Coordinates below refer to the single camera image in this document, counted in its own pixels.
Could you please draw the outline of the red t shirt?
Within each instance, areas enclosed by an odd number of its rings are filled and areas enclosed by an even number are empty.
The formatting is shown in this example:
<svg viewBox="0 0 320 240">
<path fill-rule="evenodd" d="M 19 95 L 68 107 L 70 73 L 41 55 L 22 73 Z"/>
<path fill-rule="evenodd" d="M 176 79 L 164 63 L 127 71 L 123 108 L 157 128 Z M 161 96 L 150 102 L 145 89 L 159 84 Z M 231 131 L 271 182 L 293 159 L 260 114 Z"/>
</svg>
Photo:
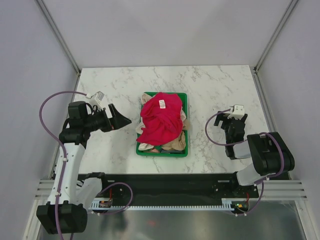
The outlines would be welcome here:
<svg viewBox="0 0 320 240">
<path fill-rule="evenodd" d="M 141 109 L 144 127 L 136 141 L 161 146 L 178 138 L 183 130 L 182 108 L 183 102 L 176 93 L 155 94 Z"/>
</svg>

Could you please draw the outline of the green plastic bin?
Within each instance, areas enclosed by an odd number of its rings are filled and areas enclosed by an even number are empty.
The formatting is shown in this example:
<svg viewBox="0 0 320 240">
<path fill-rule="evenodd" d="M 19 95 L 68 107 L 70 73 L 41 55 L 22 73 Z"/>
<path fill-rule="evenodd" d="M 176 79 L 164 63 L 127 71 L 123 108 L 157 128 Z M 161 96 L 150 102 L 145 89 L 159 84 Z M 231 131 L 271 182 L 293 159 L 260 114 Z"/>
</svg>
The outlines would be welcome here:
<svg viewBox="0 0 320 240">
<path fill-rule="evenodd" d="M 166 92 L 167 95 L 177 95 L 181 100 L 181 120 L 182 130 L 185 134 L 186 147 L 182 151 L 178 150 L 164 150 L 162 145 L 153 146 L 147 143 L 136 143 L 135 152 L 142 157 L 169 157 L 169 158 L 185 158 L 188 155 L 188 130 L 190 128 L 190 121 L 188 119 L 188 96 L 183 92 Z"/>
</svg>

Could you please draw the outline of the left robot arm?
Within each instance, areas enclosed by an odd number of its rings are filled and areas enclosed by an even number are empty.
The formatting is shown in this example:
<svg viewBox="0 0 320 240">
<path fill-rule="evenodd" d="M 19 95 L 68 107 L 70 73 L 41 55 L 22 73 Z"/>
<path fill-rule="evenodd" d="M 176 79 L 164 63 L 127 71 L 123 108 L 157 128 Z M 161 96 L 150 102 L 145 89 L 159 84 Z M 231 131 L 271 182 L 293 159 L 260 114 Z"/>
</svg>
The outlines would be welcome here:
<svg viewBox="0 0 320 240">
<path fill-rule="evenodd" d="M 77 187 L 81 161 L 91 133 L 107 133 L 121 129 L 131 120 L 123 116 L 111 103 L 111 117 L 104 108 L 91 106 L 85 101 L 68 105 L 68 119 L 59 134 L 61 156 L 57 162 L 56 175 L 46 204 L 37 208 L 36 216 L 48 234 L 82 233 L 88 222 L 88 210 L 94 198 L 106 196 L 110 191 L 108 182 L 101 179 L 103 173 L 88 176 Z"/>
</svg>

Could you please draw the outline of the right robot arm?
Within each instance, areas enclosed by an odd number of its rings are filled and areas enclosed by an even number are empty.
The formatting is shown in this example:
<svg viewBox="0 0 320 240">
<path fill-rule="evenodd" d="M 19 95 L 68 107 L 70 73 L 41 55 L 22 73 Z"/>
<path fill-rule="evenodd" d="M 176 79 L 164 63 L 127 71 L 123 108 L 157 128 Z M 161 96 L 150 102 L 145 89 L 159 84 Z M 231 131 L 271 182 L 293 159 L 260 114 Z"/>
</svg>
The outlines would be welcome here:
<svg viewBox="0 0 320 240">
<path fill-rule="evenodd" d="M 289 180 L 289 172 L 295 168 L 294 157 L 278 132 L 249 134 L 245 136 L 245 113 L 242 118 L 229 117 L 218 111 L 214 126 L 221 124 L 224 130 L 225 153 L 231 160 L 251 159 L 252 163 L 235 174 L 236 180 L 229 184 L 235 197 L 242 196 L 247 186 L 263 180 Z"/>
</svg>

